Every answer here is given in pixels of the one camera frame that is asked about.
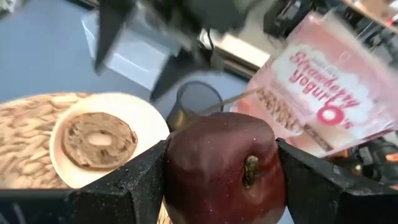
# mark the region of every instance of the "bagel hole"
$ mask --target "bagel hole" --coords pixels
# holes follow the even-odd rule
[[[112,135],[106,131],[96,131],[87,135],[86,141],[94,146],[108,146],[112,144]]]

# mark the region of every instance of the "paper plate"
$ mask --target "paper plate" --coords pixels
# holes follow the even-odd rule
[[[70,187],[79,189],[111,172],[79,168],[63,153],[62,134],[68,122],[84,113],[103,112],[127,123],[138,138],[136,150],[130,159],[143,153],[169,135],[162,115],[149,103],[124,93],[103,93],[80,100],[57,121],[50,138],[50,158],[55,171]]]

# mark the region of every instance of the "red apple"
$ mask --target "red apple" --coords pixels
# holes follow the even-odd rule
[[[275,224],[285,180],[274,132],[238,113],[200,117],[172,133],[165,202],[173,224]]]

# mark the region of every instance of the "strawberry yogurt o's box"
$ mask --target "strawberry yogurt o's box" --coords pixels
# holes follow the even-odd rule
[[[267,121],[277,138],[318,157],[396,127],[398,85],[392,70],[336,16],[309,14],[287,42],[247,90],[264,88],[237,101],[237,112]]]

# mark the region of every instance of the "bagel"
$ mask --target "bagel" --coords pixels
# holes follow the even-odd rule
[[[110,144],[92,144],[88,137],[100,133]],[[74,117],[63,134],[63,152],[78,167],[112,170],[126,163],[137,147],[138,138],[128,124],[106,113],[86,113]]]

